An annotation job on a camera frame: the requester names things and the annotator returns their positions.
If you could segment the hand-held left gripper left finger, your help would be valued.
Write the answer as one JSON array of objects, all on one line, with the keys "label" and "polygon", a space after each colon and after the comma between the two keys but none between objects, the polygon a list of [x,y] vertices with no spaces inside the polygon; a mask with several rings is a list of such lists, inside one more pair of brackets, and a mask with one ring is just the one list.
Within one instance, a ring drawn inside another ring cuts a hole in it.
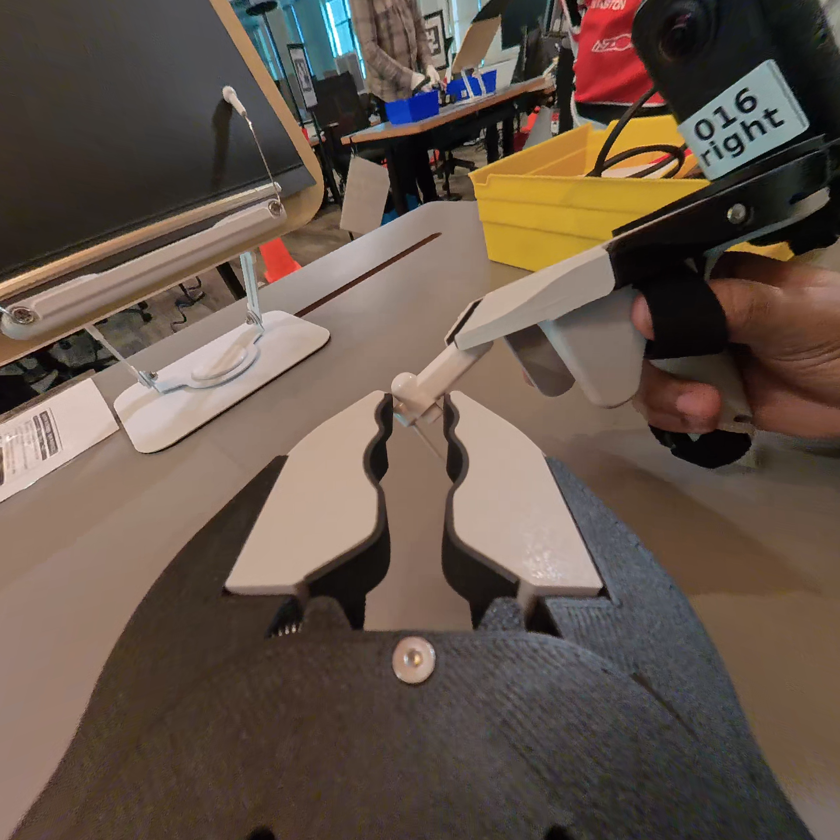
[{"label": "hand-held left gripper left finger", "polygon": [[392,395],[374,391],[290,451],[225,582],[233,595],[304,596],[384,535]]}]

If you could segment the printed paper sheets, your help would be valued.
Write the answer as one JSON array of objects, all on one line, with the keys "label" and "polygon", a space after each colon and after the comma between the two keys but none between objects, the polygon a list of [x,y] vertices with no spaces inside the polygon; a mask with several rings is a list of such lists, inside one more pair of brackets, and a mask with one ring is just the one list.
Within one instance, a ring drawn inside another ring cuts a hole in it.
[{"label": "printed paper sheets", "polygon": [[92,379],[1,424],[1,501],[30,487],[119,431]]}]

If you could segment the blue parts tray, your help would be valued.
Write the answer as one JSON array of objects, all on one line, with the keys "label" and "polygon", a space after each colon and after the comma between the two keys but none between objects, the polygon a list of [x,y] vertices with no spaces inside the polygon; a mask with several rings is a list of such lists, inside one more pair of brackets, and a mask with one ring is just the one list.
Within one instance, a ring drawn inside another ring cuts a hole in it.
[{"label": "blue parts tray", "polygon": [[419,123],[437,116],[444,106],[471,102],[493,94],[496,90],[497,68],[479,70],[472,75],[462,73],[447,84],[444,92],[433,88],[416,92],[410,98],[387,102],[386,121],[395,126]]}]

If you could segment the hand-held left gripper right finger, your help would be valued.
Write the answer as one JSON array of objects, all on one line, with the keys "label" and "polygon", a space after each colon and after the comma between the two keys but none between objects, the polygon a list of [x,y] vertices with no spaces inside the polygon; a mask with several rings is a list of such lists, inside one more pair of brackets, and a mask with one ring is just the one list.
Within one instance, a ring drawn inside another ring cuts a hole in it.
[{"label": "hand-held left gripper right finger", "polygon": [[444,401],[444,575],[468,602],[599,595],[602,577],[542,450],[465,393]]}]

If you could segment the long wooden desk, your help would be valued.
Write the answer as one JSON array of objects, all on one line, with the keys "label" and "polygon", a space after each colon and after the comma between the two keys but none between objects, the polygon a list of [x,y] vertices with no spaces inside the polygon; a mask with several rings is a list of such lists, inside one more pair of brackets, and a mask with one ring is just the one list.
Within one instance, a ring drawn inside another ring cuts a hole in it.
[{"label": "long wooden desk", "polygon": [[400,180],[396,165],[396,151],[407,140],[419,139],[426,150],[437,149],[457,134],[472,130],[490,129],[492,137],[500,144],[490,150],[490,162],[515,152],[515,119],[523,110],[522,102],[533,98],[536,103],[553,94],[555,82],[539,76],[514,83],[479,98],[460,101],[444,107],[427,119],[394,125],[382,122],[374,127],[352,132],[341,138],[342,145],[360,152],[361,147],[373,144],[385,152],[386,169],[390,178],[391,194],[398,216],[408,212],[406,190]]}]

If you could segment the person's right hand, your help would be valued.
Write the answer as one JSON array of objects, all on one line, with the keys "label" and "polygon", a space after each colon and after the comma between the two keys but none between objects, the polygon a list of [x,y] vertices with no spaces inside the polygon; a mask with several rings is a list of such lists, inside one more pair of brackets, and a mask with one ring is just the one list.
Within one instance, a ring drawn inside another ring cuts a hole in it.
[{"label": "person's right hand", "polygon": [[[757,429],[793,438],[839,438],[839,277],[806,263],[726,253],[710,288],[726,315],[729,339]],[[667,432],[718,428],[722,396],[714,385],[682,380],[644,363],[633,398],[648,424]]]}]

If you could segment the orange object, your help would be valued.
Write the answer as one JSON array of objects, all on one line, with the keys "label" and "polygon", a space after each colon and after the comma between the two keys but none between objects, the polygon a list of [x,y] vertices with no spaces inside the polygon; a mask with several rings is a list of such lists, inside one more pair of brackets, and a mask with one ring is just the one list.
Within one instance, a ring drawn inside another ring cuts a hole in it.
[{"label": "orange object", "polygon": [[292,257],[280,237],[259,246],[259,254],[264,261],[264,278],[267,284],[278,282],[301,269],[301,265]]}]

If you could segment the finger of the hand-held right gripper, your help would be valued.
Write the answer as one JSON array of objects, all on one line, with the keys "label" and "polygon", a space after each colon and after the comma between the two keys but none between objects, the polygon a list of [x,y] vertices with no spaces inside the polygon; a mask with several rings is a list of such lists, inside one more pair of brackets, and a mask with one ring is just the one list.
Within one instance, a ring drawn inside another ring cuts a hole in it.
[{"label": "finger of the hand-held right gripper", "polygon": [[592,404],[616,407],[635,395],[640,382],[645,339],[628,322],[545,322],[508,335],[506,344],[544,396],[578,385]]},{"label": "finger of the hand-held right gripper", "polygon": [[465,310],[447,343],[472,350],[600,300],[616,286],[611,257],[593,247],[487,293]]}]

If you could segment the yellow storage bin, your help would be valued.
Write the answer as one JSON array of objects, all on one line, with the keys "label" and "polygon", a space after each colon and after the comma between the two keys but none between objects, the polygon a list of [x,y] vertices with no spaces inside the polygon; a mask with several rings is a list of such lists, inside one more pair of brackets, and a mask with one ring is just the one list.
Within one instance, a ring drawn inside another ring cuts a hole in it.
[{"label": "yellow storage bin", "polygon": [[635,153],[590,177],[606,141],[590,124],[488,164],[470,176],[489,259],[536,271],[606,242],[616,229],[708,186],[690,178],[690,155],[675,178],[637,171],[665,159],[661,151]]}]

